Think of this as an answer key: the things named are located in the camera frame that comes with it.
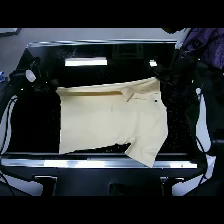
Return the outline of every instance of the black tabletop surface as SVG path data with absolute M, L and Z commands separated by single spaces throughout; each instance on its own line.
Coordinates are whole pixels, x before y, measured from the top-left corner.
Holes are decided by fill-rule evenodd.
M 173 41 L 79 41 L 33 43 L 25 49 L 19 69 L 27 68 L 33 57 L 40 57 L 41 75 L 58 80 L 59 86 L 89 86 L 135 81 L 152 77 L 149 62 L 169 66 Z M 65 66 L 66 60 L 103 58 L 107 65 Z M 189 133 L 182 127 L 185 144 L 177 142 L 172 127 L 162 152 L 185 152 L 191 147 Z M 58 152 L 60 143 L 60 98 L 54 93 L 30 92 L 18 99 L 11 118 L 12 135 L 8 152 Z M 94 152 L 124 152 L 127 145 L 112 146 Z

